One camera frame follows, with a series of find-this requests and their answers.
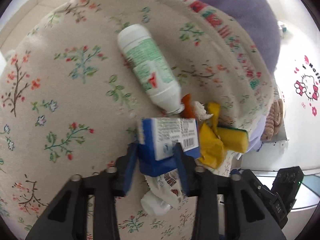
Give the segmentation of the hello kitty wall sticker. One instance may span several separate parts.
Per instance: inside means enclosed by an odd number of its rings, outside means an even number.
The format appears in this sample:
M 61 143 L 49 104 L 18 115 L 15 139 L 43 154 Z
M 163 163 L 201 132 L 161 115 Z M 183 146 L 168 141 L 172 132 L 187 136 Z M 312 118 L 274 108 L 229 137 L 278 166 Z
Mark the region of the hello kitty wall sticker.
M 312 116 L 319 116 L 319 68 L 304 55 L 302 62 L 294 68 L 294 73 L 297 76 L 295 93 L 302 100 L 301 106 L 308 109 Z

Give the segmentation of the yellow green sponge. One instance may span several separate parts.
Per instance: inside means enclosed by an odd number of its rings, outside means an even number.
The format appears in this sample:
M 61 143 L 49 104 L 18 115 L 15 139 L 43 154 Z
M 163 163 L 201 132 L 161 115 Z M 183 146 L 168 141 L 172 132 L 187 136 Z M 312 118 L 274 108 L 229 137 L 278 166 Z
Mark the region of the yellow green sponge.
M 230 127 L 217 127 L 217 133 L 225 149 L 246 153 L 249 147 L 249 138 L 246 130 Z

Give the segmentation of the white printed wrapper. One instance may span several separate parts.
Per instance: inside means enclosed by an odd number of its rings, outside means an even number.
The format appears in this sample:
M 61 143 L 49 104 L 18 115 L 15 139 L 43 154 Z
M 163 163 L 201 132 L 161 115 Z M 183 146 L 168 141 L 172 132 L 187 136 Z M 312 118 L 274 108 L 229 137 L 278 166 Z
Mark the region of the white printed wrapper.
M 160 176 L 144 176 L 151 192 L 170 206 L 178 209 L 184 196 L 178 170 L 174 169 Z

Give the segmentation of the floral cream cloth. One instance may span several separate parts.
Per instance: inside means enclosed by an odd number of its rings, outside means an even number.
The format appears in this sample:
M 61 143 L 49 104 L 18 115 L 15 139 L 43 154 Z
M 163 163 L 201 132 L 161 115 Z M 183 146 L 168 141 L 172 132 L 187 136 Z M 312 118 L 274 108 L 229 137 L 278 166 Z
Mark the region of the floral cream cloth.
M 1 74 L 1 217 L 25 239 L 70 176 L 125 154 L 141 118 L 163 117 L 117 45 L 146 27 L 193 100 L 221 105 L 219 123 L 252 134 L 273 84 L 248 33 L 199 0 L 72 0 L 20 42 Z

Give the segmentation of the white plastic bottle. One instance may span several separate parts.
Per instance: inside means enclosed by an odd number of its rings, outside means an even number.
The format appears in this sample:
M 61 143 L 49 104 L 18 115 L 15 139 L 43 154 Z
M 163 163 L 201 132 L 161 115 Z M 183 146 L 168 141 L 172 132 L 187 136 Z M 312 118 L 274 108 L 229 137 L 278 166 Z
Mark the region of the white plastic bottle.
M 180 84 L 148 29 L 128 26 L 118 34 L 118 46 L 152 103 L 167 114 L 181 113 Z

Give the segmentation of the white tissue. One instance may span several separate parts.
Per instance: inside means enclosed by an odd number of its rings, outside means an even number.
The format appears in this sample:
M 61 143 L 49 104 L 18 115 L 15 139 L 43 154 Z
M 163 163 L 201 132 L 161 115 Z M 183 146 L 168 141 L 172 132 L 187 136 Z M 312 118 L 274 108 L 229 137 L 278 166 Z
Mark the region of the white tissue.
M 199 121 L 205 121 L 213 117 L 213 114 L 208 114 L 204 105 L 198 101 L 193 101 L 193 111 Z

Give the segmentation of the yellow snack bag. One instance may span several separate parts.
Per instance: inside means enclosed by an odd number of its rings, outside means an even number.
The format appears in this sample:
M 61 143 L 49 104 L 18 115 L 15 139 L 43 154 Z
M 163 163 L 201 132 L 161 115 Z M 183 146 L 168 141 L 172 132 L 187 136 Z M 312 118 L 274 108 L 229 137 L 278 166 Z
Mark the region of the yellow snack bag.
M 216 169 L 223 163 L 227 150 L 217 135 L 217 124 L 220 115 L 220 105 L 215 102 L 207 104 L 207 111 L 212 116 L 204 121 L 199 128 L 200 157 L 203 165 Z

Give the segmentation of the brown knitted pillow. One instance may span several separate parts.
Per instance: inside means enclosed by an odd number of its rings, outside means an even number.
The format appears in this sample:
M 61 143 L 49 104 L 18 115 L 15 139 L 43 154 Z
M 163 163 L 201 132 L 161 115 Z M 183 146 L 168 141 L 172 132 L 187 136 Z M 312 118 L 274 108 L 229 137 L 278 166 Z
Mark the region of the brown knitted pillow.
M 264 131 L 260 137 L 262 141 L 270 141 L 277 135 L 283 123 L 283 101 L 275 100 L 266 118 Z

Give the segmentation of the small white bottle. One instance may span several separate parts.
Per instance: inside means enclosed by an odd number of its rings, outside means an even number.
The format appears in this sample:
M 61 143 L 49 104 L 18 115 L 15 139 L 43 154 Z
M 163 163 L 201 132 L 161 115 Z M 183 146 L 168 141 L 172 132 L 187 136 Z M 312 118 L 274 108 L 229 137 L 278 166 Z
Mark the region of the small white bottle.
M 143 210 L 150 216 L 163 216 L 171 210 L 171 205 L 149 190 L 140 200 Z

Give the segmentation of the orange wrapper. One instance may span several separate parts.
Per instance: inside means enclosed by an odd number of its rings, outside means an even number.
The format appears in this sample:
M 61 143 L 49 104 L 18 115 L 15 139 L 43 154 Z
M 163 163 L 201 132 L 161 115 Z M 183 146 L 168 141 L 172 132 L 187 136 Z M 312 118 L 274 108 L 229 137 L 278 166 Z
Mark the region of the orange wrapper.
M 191 105 L 191 94 L 186 94 L 182 99 L 181 103 L 184 105 L 184 110 L 180 113 L 180 116 L 185 119 L 196 118 L 194 108 Z

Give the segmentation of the blue white carton box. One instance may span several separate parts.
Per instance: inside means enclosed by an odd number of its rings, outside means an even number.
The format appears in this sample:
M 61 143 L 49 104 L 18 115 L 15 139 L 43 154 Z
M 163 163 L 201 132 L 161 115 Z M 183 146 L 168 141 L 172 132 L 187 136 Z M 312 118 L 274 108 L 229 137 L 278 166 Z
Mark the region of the blue white carton box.
M 196 119 L 144 118 L 137 121 L 140 172 L 157 177 L 176 169 L 174 147 L 179 143 L 183 152 L 200 157 L 198 124 Z

